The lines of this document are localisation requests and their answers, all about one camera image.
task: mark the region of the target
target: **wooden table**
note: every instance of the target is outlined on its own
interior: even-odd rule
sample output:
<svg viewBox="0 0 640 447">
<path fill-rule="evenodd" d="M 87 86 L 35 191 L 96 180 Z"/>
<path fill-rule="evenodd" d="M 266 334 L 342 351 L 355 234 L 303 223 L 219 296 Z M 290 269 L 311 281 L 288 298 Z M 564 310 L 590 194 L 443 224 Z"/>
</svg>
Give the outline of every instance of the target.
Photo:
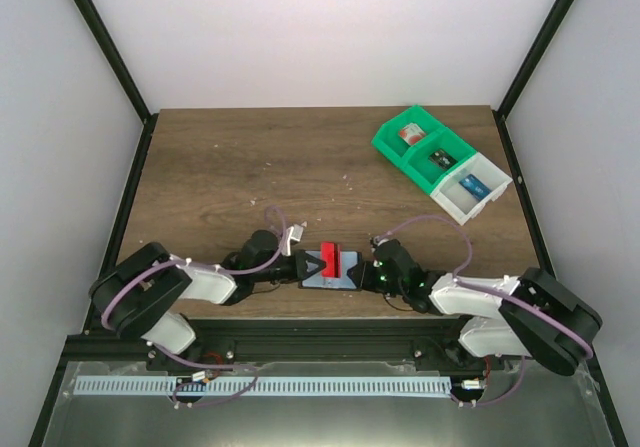
<svg viewBox="0 0 640 447">
<path fill-rule="evenodd" d="M 300 247 L 316 250 L 321 241 L 334 241 L 365 256 L 372 235 L 419 214 L 447 216 L 371 146 L 380 125 L 405 108 L 161 111 L 120 258 L 156 240 L 181 257 L 220 262 L 265 227 L 263 209 L 271 204 L 290 222 L 307 222 Z M 427 110 L 509 172 L 489 107 Z M 513 185 L 464 230 L 474 248 L 467 275 L 518 275 L 538 265 Z M 466 255 L 459 235 L 439 222 L 415 224 L 398 238 L 424 268 L 451 271 Z M 393 302 L 407 307 L 401 299 Z M 296 285 L 232 307 L 179 301 L 175 309 L 218 318 L 420 315 L 393 310 L 379 294 Z"/>
</svg>

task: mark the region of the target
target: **white wall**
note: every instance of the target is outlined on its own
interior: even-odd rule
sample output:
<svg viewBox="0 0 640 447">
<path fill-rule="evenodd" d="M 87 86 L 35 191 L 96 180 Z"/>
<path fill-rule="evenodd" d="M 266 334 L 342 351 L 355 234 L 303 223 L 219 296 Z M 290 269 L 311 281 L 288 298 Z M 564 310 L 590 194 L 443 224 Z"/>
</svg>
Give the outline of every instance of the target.
<svg viewBox="0 0 640 447">
<path fill-rule="evenodd" d="M 491 104 L 554 0 L 94 0 L 152 110 Z"/>
<path fill-rule="evenodd" d="M 640 0 L 576 0 L 508 119 L 561 281 L 600 312 L 595 347 L 640 445 Z"/>
<path fill-rule="evenodd" d="M 0 0 L 0 432 L 27 445 L 141 124 L 72 0 Z"/>
</svg>

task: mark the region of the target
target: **green plastic container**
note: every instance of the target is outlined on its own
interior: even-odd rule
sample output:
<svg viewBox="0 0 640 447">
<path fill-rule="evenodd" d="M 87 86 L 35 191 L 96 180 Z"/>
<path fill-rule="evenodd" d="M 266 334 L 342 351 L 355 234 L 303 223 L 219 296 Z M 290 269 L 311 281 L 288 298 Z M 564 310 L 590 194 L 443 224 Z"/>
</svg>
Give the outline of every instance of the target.
<svg viewBox="0 0 640 447">
<path fill-rule="evenodd" d="M 420 126 L 427 136 L 410 146 L 398 132 L 411 123 Z M 473 147 L 419 105 L 385 122 L 371 143 L 429 195 L 451 171 L 476 153 Z M 457 160 L 446 171 L 429 160 L 438 149 L 444 149 Z"/>
</svg>

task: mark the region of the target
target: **black frame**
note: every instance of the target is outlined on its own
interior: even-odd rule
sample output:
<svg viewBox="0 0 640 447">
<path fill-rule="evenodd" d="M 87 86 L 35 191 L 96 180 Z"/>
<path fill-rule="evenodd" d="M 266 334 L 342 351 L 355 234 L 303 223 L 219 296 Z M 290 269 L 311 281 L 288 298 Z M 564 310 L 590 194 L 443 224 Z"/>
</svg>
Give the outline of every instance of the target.
<svg viewBox="0 0 640 447">
<path fill-rule="evenodd" d="M 515 179 L 516 190 L 538 262 L 541 268 L 551 274 L 554 274 L 551 257 L 544 243 L 524 176 L 509 137 L 506 119 L 522 94 L 573 1 L 555 1 L 504 100 L 498 110 L 494 111 L 500 139 L 509 162 L 511 175 Z M 116 263 L 158 114 L 151 114 L 147 108 L 92 0 L 74 0 L 74 2 L 143 124 L 135 158 L 100 270 L 103 273 Z M 455 328 L 456 322 L 458 321 L 455 319 L 348 321 L 202 320 L 196 321 L 195 324 L 198 329 L 204 331 L 215 329 L 214 331 L 220 332 L 222 330 L 228 342 L 237 344 L 238 357 L 245 357 L 244 360 L 273 360 L 274 358 L 281 360 L 335 360 L 336 352 L 340 352 L 342 355 L 347 352 L 350 353 L 350 360 L 399 360 L 399 357 L 411 357 L 415 350 L 428 349 L 428 336 L 444 335 L 448 329 Z M 277 342 L 265 345 L 266 339 L 274 338 L 277 339 Z M 296 348 L 296 343 L 300 346 L 300 342 L 310 342 L 310 339 L 313 338 L 322 338 L 321 346 L 324 349 L 320 348 L 320 344 L 313 345 L 311 349 L 305 349 L 306 352 L 300 352 L 300 349 Z M 110 332 L 105 331 L 99 322 L 99 316 L 93 307 L 90 307 L 84 323 L 84 333 L 71 335 L 67 338 L 29 445 L 38 446 L 44 441 L 49 419 L 68 362 L 92 360 L 145 361 L 148 360 L 147 353 L 148 347 L 143 342 L 122 341 Z M 609 395 L 597 357 L 588 362 L 588 367 L 591 375 L 600 384 L 598 395 L 614 442 L 618 447 L 627 446 L 627 440 Z"/>
</svg>

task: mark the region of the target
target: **wooden tabletop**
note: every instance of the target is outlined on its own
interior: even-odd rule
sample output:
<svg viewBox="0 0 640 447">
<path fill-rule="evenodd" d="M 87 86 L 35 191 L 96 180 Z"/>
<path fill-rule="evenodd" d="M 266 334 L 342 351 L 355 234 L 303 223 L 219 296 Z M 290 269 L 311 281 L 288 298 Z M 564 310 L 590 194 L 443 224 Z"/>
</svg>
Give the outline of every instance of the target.
<svg viewBox="0 0 640 447">
<path fill-rule="evenodd" d="M 307 222 L 299 247 L 317 250 L 321 241 L 333 241 L 367 257 L 372 235 L 424 213 L 446 217 L 371 145 L 380 125 L 405 108 L 161 111 L 120 258 L 155 240 L 178 256 L 220 262 L 265 227 L 263 209 L 271 204 L 289 222 Z M 509 172 L 489 107 L 427 110 Z M 465 275 L 519 275 L 538 265 L 513 185 L 463 228 L 474 248 Z M 439 222 L 414 224 L 397 237 L 423 268 L 451 271 L 466 255 L 459 235 Z M 401 299 L 394 304 L 407 307 Z M 393 310 L 379 294 L 295 285 L 231 307 L 179 301 L 175 309 L 225 318 L 420 315 Z"/>
</svg>

